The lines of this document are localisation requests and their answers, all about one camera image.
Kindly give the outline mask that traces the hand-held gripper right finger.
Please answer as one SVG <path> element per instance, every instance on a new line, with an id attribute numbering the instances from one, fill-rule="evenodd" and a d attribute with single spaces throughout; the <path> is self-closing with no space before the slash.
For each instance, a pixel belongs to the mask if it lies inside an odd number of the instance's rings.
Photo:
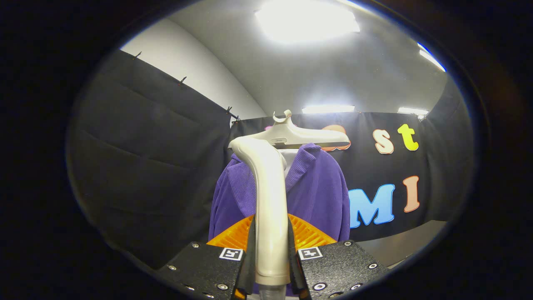
<path id="1" fill-rule="evenodd" d="M 289 290 L 301 300 L 331 300 L 373 283 L 389 268 L 352 240 L 336 241 L 288 215 Z"/>

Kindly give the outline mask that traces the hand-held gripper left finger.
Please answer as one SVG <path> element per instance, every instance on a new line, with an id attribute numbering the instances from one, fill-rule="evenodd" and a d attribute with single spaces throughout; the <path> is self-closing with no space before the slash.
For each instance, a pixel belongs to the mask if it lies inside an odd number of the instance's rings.
<path id="1" fill-rule="evenodd" d="M 208 243 L 191 242 L 156 277 L 193 300 L 245 300 L 255 281 L 255 217 L 246 217 Z"/>

